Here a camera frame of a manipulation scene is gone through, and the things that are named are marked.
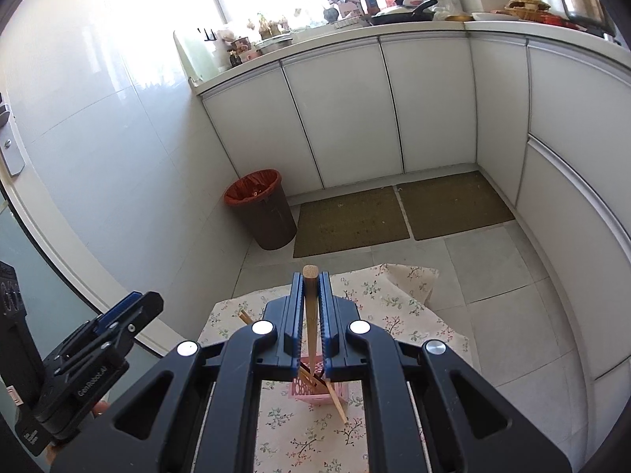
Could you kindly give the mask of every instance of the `floor mat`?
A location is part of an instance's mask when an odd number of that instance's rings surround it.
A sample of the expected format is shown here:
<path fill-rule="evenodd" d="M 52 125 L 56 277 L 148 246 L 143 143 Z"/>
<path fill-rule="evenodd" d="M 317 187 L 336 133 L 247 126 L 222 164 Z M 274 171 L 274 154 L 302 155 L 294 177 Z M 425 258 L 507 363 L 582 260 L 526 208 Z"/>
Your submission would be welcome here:
<path fill-rule="evenodd" d="M 392 186 L 301 205 L 294 258 L 409 238 Z"/>
<path fill-rule="evenodd" d="M 514 219 L 478 171 L 398 185 L 416 240 L 452 235 Z"/>

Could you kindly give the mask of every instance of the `brown trash can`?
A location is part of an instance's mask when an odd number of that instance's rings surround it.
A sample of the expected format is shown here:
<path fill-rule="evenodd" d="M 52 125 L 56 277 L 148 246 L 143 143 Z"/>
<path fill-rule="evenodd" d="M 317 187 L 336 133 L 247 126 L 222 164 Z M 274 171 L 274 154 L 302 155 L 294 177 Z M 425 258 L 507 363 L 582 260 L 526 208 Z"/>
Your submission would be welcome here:
<path fill-rule="evenodd" d="M 289 203 L 281 185 L 280 172 L 256 171 L 235 181 L 223 194 L 262 249 L 280 249 L 296 236 Z"/>

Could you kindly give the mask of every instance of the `white kitchen cabinet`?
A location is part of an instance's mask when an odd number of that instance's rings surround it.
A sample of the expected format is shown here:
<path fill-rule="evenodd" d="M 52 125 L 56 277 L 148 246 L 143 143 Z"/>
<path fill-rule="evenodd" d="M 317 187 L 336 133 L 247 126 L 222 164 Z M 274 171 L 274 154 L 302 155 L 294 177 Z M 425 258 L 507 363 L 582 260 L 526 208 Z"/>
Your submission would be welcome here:
<path fill-rule="evenodd" d="M 397 34 L 381 43 L 406 172 L 475 162 L 475 87 L 465 33 Z"/>
<path fill-rule="evenodd" d="M 534 138 L 517 212 L 565 288 L 566 312 L 593 380 L 631 355 L 629 238 L 586 183 Z"/>
<path fill-rule="evenodd" d="M 239 176 L 276 169 L 288 196 L 323 187 L 278 64 L 208 91 L 204 106 Z"/>
<path fill-rule="evenodd" d="M 526 40 L 472 34 L 478 109 L 478 164 L 515 204 L 528 140 Z"/>
<path fill-rule="evenodd" d="M 283 67 L 326 188 L 403 171 L 376 38 L 313 50 Z"/>
<path fill-rule="evenodd" d="M 631 72 L 531 41 L 531 133 L 557 151 L 631 232 Z"/>

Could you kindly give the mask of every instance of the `metal screw head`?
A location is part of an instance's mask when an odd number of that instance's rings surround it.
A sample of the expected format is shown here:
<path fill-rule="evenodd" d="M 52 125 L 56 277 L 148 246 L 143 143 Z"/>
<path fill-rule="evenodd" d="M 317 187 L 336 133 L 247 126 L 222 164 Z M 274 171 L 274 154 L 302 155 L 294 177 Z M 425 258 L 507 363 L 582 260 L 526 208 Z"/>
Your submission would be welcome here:
<path fill-rule="evenodd" d="M 274 324 L 267 320 L 259 320 L 252 324 L 252 331 L 256 334 L 269 334 L 272 332 Z"/>
<path fill-rule="evenodd" d="M 177 346 L 177 353 L 181 356 L 192 356 L 197 352 L 198 344 L 195 341 L 183 341 Z"/>
<path fill-rule="evenodd" d="M 445 350 L 447 350 L 446 344 L 439 340 L 428 341 L 425 348 L 430 354 L 434 354 L 435 356 L 444 354 Z"/>
<path fill-rule="evenodd" d="M 370 324 L 364 320 L 356 320 L 351 322 L 350 328 L 355 334 L 366 334 L 370 330 Z"/>

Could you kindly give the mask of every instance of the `table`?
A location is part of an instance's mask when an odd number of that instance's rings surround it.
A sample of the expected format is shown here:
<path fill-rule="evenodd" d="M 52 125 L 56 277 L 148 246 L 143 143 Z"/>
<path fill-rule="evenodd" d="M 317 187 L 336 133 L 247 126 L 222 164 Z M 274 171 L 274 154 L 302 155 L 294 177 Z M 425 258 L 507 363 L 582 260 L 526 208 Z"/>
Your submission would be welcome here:
<path fill-rule="evenodd" d="M 469 342 L 425 304 L 438 277 L 433 268 L 377 265 L 330 276 L 333 295 L 355 302 L 362 319 L 395 339 L 420 345 L 440 339 L 471 364 Z M 266 303 L 289 295 L 291 285 L 252 292 L 217 303 L 200 335 L 205 346 L 228 339 L 245 325 L 239 311 L 258 320 Z M 302 355 L 307 355 L 306 325 Z M 348 383 L 344 425 L 333 404 L 310 406 L 289 396 L 289 383 L 263 381 L 254 470 L 257 473 L 368 472 L 364 399 L 360 382 Z"/>

